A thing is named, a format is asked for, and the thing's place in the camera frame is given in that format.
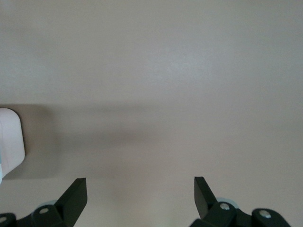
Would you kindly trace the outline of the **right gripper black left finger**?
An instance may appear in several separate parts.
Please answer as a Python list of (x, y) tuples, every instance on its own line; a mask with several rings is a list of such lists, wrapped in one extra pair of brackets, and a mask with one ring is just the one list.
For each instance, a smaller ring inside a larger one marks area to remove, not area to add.
[(14, 213), (1, 213), (2, 227), (72, 227), (87, 205), (86, 178), (77, 178), (54, 204), (43, 205), (17, 219)]

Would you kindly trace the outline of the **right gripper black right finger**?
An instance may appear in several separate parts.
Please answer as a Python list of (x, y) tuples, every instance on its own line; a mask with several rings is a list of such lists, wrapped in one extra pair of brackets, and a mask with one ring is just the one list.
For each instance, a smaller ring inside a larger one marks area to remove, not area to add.
[(250, 215), (226, 201), (218, 201), (204, 177), (194, 178), (195, 205), (200, 218), (194, 227), (286, 227), (288, 222), (276, 211), (258, 208)]

